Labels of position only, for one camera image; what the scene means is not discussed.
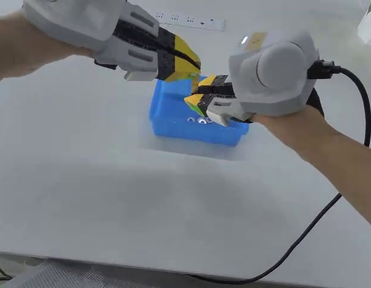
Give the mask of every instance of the power cord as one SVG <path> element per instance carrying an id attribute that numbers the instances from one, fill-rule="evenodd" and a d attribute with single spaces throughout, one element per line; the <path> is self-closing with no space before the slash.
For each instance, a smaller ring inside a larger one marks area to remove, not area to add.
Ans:
<path id="1" fill-rule="evenodd" d="M 330 79 L 333 74 L 344 74 L 348 78 L 350 78 L 355 85 L 357 86 L 363 101 L 364 112 L 365 112 L 365 138 L 364 138 L 364 145 L 369 147 L 370 145 L 370 138 L 371 138 L 371 108 L 370 108 L 370 101 L 367 94 L 367 91 L 362 84 L 361 80 L 349 70 L 342 68 L 340 66 L 335 66 L 334 62 L 327 62 L 323 60 L 316 61 L 313 66 L 307 72 L 308 79 Z M 262 274 L 253 277 L 251 279 L 245 280 L 217 280 L 212 278 L 207 278 L 204 276 L 199 275 L 189 275 L 192 278 L 196 278 L 202 281 L 215 283 L 215 284 L 229 284 L 229 285 L 244 285 L 253 282 L 257 282 L 258 280 L 263 279 L 264 277 L 271 274 L 274 270 L 280 267 L 281 264 L 290 256 L 290 254 L 295 250 L 295 248 L 305 239 L 305 237 L 309 234 L 309 232 L 316 226 L 319 220 L 332 208 L 340 199 L 342 195 L 339 193 L 333 198 L 330 203 L 325 206 L 325 208 L 314 218 L 314 220 L 310 223 L 310 225 L 305 229 L 305 231 L 301 234 L 300 237 L 290 246 L 290 248 L 286 251 L 286 253 L 281 257 L 281 259 L 274 264 L 271 268 L 263 272 Z"/>
<path id="2" fill-rule="evenodd" d="M 8 275 L 7 273 L 5 273 L 4 270 L 1 268 L 0 268 L 0 274 L 3 275 L 3 277 L 0 277 L 0 281 L 9 281 L 13 279 L 11 275 Z"/>

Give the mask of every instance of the screw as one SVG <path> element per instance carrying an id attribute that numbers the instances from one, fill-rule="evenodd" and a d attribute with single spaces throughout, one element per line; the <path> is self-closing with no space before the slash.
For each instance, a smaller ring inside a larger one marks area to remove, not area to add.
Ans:
<path id="1" fill-rule="evenodd" d="M 205 120 L 205 118 L 200 117 L 200 118 L 197 119 L 197 123 L 200 123 L 200 124 L 207 124 L 207 121 Z"/>

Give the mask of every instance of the black cable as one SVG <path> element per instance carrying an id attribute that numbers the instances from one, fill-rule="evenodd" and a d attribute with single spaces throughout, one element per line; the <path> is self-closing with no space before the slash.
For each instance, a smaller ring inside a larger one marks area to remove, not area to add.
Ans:
<path id="1" fill-rule="evenodd" d="M 345 76 L 349 77 L 357 86 L 362 100 L 363 100 L 363 106 L 364 106 L 364 112 L 365 112 L 365 139 L 364 139 L 364 145 L 366 147 L 369 147 L 370 145 L 370 138 L 371 138 L 371 108 L 370 108 L 370 102 L 369 102 L 369 97 L 367 94 L 367 91 L 362 84 L 361 80 L 352 72 L 349 70 L 342 68 L 340 66 L 333 66 L 331 67 L 331 75 L 333 73 L 339 74 L 342 73 Z M 339 193 L 336 195 L 335 198 L 333 198 L 330 203 L 325 206 L 325 208 L 316 216 L 316 218 L 310 223 L 310 225 L 305 229 L 305 231 L 301 234 L 300 237 L 290 246 L 288 251 L 281 257 L 281 259 L 274 264 L 271 268 L 263 272 L 262 274 L 251 278 L 251 279 L 245 279 L 245 280 L 217 280 L 217 279 L 212 279 L 212 278 L 207 278 L 204 276 L 199 276 L 199 275 L 189 275 L 192 278 L 196 278 L 202 281 L 210 282 L 210 283 L 215 283 L 215 284 L 229 284 L 229 285 L 244 285 L 244 284 L 249 284 L 256 282 L 260 279 L 263 279 L 264 277 L 268 276 L 270 273 L 272 273 L 274 270 L 276 270 L 278 267 L 280 267 L 281 264 L 290 256 L 290 254 L 294 251 L 294 249 L 304 240 L 304 238 L 309 234 L 309 232 L 316 226 L 318 221 L 332 208 L 340 199 L 342 198 L 342 195 Z"/>
<path id="2" fill-rule="evenodd" d="M 369 97 L 367 95 L 367 91 L 365 89 L 365 86 L 361 82 L 361 80 L 352 72 L 350 72 L 348 69 L 342 68 L 342 67 L 336 67 L 335 73 L 341 73 L 350 78 L 355 85 L 357 86 L 361 98 L 363 100 L 364 105 L 364 112 L 365 112 L 365 138 L 364 138 L 364 145 L 366 147 L 370 146 L 370 138 L 371 138 L 371 108 L 370 108 L 370 101 Z"/>
<path id="3" fill-rule="evenodd" d="M 0 281 L 8 281 L 8 280 L 12 280 L 13 277 L 7 273 L 4 272 L 3 269 L 0 268 L 0 274 L 3 275 L 3 277 L 0 277 Z"/>

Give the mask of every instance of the yellow label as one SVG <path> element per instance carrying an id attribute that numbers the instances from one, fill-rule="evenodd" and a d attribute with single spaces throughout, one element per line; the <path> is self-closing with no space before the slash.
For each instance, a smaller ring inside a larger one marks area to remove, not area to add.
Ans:
<path id="1" fill-rule="evenodd" d="M 260 50 L 260 48 L 263 46 L 263 42 L 267 36 L 266 32 L 256 32 L 253 33 L 251 36 L 251 39 L 249 39 L 245 50 L 247 51 L 256 51 Z"/>
<path id="2" fill-rule="evenodd" d="M 200 76 L 195 76 L 192 78 L 192 93 L 197 91 L 199 81 L 200 81 Z"/>

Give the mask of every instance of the cable connector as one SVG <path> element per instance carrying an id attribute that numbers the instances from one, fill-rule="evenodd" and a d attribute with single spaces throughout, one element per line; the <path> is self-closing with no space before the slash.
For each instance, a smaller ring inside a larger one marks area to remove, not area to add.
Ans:
<path id="1" fill-rule="evenodd" d="M 331 79 L 333 74 L 340 73 L 341 66 L 335 66 L 334 61 L 317 60 L 307 70 L 308 79 Z"/>

